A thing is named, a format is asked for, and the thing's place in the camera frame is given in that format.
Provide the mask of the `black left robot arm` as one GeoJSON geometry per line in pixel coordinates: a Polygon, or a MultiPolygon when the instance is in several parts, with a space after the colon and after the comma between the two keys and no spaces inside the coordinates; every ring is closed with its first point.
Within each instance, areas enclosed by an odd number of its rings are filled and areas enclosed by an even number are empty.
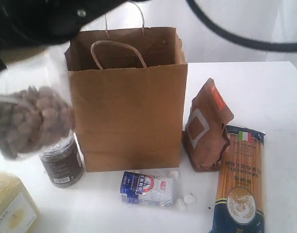
{"type": "MultiPolygon", "coordinates": [[[[123,0],[0,0],[0,53],[60,45],[123,0]]],[[[0,57],[0,72],[7,68],[0,57]]]]}

